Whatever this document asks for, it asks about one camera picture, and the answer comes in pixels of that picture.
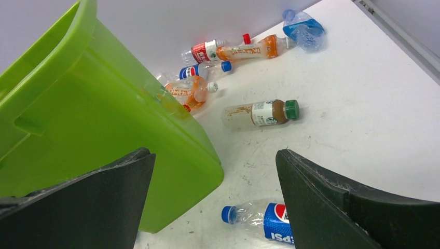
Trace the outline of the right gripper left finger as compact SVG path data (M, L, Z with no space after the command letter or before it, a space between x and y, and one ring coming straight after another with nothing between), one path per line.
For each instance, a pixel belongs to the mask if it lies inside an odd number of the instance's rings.
M76 178L1 198L1 248L133 248L155 154L139 148Z

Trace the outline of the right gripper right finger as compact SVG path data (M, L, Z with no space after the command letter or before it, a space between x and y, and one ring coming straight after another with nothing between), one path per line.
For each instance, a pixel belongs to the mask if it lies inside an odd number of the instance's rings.
M297 248L439 248L439 203L372 188L298 153L276 154Z

